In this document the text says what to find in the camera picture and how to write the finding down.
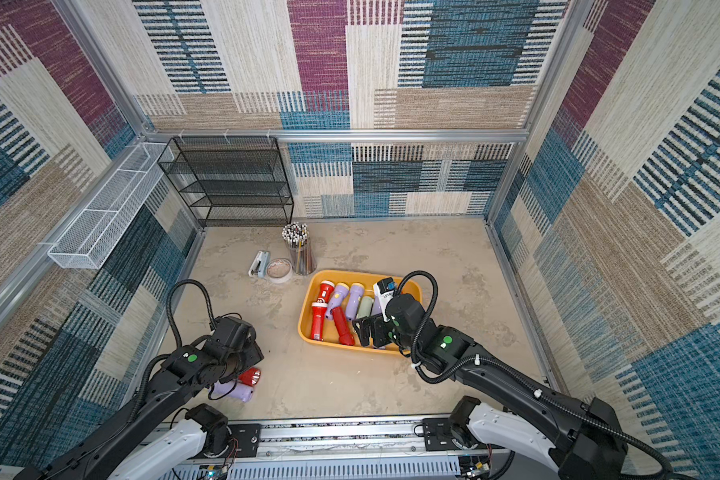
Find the yellow plastic storage tray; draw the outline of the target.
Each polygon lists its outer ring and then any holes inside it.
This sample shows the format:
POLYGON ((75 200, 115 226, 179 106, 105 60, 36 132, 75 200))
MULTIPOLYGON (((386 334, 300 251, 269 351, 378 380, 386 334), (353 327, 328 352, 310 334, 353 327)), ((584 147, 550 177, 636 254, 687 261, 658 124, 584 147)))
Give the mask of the yellow plastic storage tray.
POLYGON ((389 274, 335 269, 317 271, 307 287, 301 307, 297 327, 301 339, 313 346, 345 353, 399 356, 394 343, 375 348, 373 340, 370 340, 369 346, 363 346, 344 316, 347 305, 351 303, 352 311, 359 319, 361 300, 373 298, 373 286, 386 277, 389 274))

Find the red flashlight white flower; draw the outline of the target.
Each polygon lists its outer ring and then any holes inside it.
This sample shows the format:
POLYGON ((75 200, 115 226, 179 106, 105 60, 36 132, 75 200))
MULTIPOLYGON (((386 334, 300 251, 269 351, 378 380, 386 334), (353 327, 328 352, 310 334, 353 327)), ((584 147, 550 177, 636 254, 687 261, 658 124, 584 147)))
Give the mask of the red flashlight white flower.
POLYGON ((323 280, 319 285, 316 302, 327 304, 335 289, 335 284, 329 280, 323 280))

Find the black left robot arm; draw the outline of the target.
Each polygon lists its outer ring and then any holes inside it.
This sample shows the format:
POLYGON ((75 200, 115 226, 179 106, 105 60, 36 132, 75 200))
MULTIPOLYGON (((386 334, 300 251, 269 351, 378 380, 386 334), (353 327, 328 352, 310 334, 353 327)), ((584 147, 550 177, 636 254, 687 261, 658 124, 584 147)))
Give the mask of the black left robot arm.
POLYGON ((228 419, 207 404, 190 408, 160 439, 142 444, 169 414, 201 391, 235 384, 263 360, 255 328, 240 315, 208 317, 210 334, 189 344, 170 318, 177 347, 148 363, 135 396, 76 447, 44 468, 24 468, 18 478, 146 479, 198 454, 216 458, 230 453, 228 419))

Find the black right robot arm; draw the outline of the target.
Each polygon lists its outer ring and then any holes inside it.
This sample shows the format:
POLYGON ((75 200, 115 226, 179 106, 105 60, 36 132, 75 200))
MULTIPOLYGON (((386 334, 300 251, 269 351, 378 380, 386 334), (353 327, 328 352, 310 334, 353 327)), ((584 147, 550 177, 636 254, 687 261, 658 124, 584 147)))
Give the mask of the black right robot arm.
POLYGON ((387 277, 375 283, 380 311, 371 318, 370 336, 382 345, 396 345, 425 383, 459 382, 502 405, 497 411, 463 397, 449 418, 459 446, 501 446, 561 479, 626 479, 623 466, 630 449, 636 449, 657 462, 651 478, 681 478, 663 454, 622 430, 610 404, 555 391, 501 361, 469 335, 436 324, 432 313, 438 296, 433 294, 429 304, 422 305, 403 290, 414 277, 437 283, 423 270, 400 281, 387 277))

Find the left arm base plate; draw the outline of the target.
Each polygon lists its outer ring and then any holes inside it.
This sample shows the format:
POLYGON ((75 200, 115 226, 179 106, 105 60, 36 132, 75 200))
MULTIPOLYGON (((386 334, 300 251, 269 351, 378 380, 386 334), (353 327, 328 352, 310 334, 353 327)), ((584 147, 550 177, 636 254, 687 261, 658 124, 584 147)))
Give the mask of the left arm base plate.
POLYGON ((191 460, 224 462, 233 458, 253 458, 258 451, 261 428, 259 423, 215 427, 206 435, 200 452, 191 460))

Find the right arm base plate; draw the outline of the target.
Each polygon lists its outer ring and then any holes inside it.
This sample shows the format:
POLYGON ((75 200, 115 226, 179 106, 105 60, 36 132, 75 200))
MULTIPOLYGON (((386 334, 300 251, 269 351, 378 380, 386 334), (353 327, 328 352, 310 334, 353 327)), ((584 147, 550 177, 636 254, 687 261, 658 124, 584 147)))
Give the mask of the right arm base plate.
POLYGON ((421 421, 423 438, 427 451, 472 450, 477 443, 466 443, 459 440, 451 429, 447 417, 428 417, 421 421))

